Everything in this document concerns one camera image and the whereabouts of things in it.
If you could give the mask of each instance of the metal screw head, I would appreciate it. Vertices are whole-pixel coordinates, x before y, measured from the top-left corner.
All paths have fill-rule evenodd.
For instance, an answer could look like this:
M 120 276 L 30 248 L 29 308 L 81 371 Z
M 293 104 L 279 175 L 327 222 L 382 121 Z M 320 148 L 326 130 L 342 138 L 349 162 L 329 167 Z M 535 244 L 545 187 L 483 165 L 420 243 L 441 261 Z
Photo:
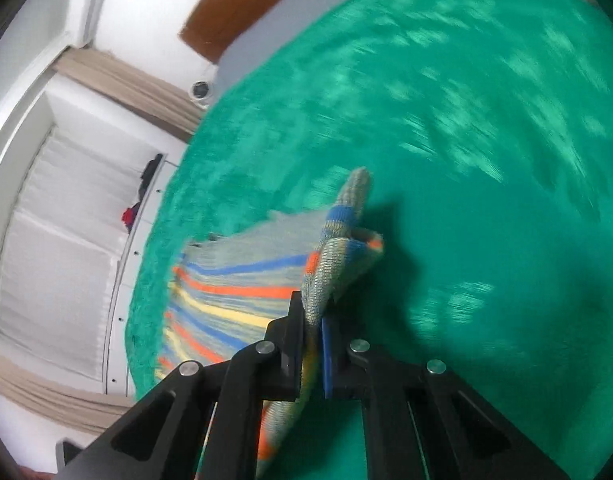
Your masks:
M 446 372 L 446 364 L 444 361 L 440 361 L 439 359 L 431 359 L 427 363 L 427 370 L 432 374 L 443 374 Z
M 255 345 L 255 351 L 258 354 L 270 354 L 273 350 L 275 350 L 273 341 L 260 341 Z
M 350 342 L 349 348 L 356 354 L 362 354 L 371 348 L 371 345 L 364 339 L 353 339 L 353 341 Z
M 195 361 L 184 361 L 180 365 L 180 374 L 184 377 L 195 375 L 200 371 L 200 364 Z
M 191 92 L 195 99 L 203 99 L 210 91 L 211 87 L 206 81 L 197 81 L 193 83 L 193 86 L 191 87 Z

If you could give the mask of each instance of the orange stripe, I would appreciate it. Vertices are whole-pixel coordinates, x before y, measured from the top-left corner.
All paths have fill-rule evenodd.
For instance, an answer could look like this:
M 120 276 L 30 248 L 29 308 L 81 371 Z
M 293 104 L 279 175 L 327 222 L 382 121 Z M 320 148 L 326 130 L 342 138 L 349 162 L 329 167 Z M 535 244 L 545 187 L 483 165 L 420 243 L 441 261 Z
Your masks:
M 275 455 L 275 448 L 269 444 L 264 429 L 260 430 L 260 443 L 258 444 L 258 460 L 269 460 Z
M 173 368 L 175 368 L 173 366 L 173 363 L 171 363 L 166 357 L 158 357 L 157 361 L 160 365 L 162 365 L 164 368 L 166 368 L 168 371 L 173 370 Z
M 313 251 L 308 255 L 308 259 L 306 261 L 306 267 L 304 267 L 304 272 L 307 274 L 312 274 L 317 269 L 317 264 L 320 262 L 320 253 L 318 251 Z
M 236 286 L 236 285 L 206 285 L 193 280 L 184 270 L 174 267 L 173 272 L 182 281 L 196 290 L 219 294 L 221 296 L 243 296 L 246 298 L 271 298 L 273 300 L 290 300 L 295 288 L 292 286 Z
M 187 332 L 186 329 L 178 325 L 176 322 L 171 322 L 171 325 L 173 327 L 173 330 L 177 332 L 181 336 L 181 338 L 183 338 L 184 341 L 186 341 L 186 343 L 202 357 L 205 357 L 206 359 L 214 363 L 221 363 L 225 360 L 223 357 L 219 356 L 215 352 L 211 352 L 208 348 L 200 345 L 200 343 L 195 341 L 195 339 L 193 339 L 193 337 L 189 334 L 189 332 Z
M 383 247 L 383 243 L 380 238 L 373 238 L 372 240 L 369 240 L 368 246 L 371 249 L 381 249 Z

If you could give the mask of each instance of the white cabinet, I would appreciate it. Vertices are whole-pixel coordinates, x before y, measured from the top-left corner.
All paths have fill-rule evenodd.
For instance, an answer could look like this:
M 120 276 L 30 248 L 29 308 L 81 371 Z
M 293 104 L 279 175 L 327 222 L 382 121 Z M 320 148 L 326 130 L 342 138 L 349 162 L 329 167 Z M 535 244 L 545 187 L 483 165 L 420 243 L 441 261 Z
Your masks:
M 177 170 L 176 166 L 173 166 L 170 162 L 165 162 L 160 165 L 160 171 L 155 176 L 155 181 L 151 189 L 151 193 L 142 207 L 142 219 L 141 221 L 155 222 L 157 211 L 162 203 L 164 191 L 169 185 L 170 179 Z
M 144 247 L 162 203 L 162 197 L 177 166 L 166 159 L 160 162 L 154 178 L 144 194 L 144 199 L 136 215 L 131 234 L 120 261 L 120 268 L 115 283 L 113 300 L 110 308 L 106 371 L 104 383 L 108 394 L 135 395 L 133 379 L 128 371 L 124 333 L 128 308 L 133 297 L 133 289 L 138 280 Z

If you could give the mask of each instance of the beige curtain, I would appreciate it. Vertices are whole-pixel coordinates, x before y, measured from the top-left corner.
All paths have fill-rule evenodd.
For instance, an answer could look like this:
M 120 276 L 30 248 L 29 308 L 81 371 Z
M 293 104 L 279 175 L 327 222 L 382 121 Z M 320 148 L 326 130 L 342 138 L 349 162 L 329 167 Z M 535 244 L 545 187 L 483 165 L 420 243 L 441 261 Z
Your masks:
M 0 394 L 19 406 L 74 430 L 100 434 L 134 401 L 94 394 L 42 379 L 0 354 Z
M 94 48 L 69 49 L 53 68 L 185 142 L 204 114 L 185 91 Z

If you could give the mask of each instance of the yellow stripe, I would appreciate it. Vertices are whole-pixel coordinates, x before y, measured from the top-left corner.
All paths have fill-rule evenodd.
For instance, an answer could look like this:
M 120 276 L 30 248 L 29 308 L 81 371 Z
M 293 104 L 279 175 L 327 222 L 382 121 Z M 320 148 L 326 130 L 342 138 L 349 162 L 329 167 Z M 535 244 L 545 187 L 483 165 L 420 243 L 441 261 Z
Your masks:
M 175 352 L 177 357 L 179 357 L 182 361 L 191 361 L 191 357 L 184 351 L 184 348 L 182 348 L 182 343 L 180 342 L 176 333 L 173 332 L 173 330 L 166 327 L 164 329 L 164 335 L 171 343 L 173 351 Z
M 182 298 L 184 303 L 189 304 L 193 308 L 196 308 L 200 312 L 210 314 L 211 316 L 221 317 L 222 319 L 228 319 L 229 321 L 235 321 L 250 326 L 258 326 L 266 329 L 268 324 L 274 320 L 272 317 L 256 316 L 255 314 L 248 314 L 247 312 L 239 312 L 237 310 L 231 310 L 229 308 L 222 308 L 219 306 L 213 306 L 193 298 L 186 290 L 179 285 L 173 285 L 171 288 L 174 292 Z

